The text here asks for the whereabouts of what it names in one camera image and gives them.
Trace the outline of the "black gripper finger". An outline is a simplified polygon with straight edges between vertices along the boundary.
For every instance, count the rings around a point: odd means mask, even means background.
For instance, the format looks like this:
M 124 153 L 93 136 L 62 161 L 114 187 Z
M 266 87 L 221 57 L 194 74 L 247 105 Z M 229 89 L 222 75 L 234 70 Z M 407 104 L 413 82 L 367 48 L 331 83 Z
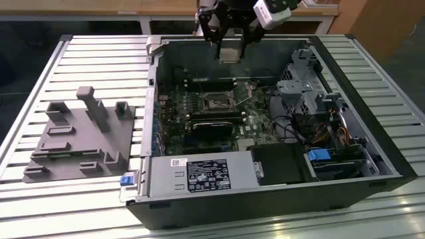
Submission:
M 265 34 L 253 10 L 237 9 L 233 13 L 234 27 L 241 29 L 239 59 L 245 56 L 246 46 L 258 42 Z
M 221 41 L 227 30 L 227 7 L 199 7 L 198 21 L 205 41 L 215 44 L 213 58 L 219 58 Z

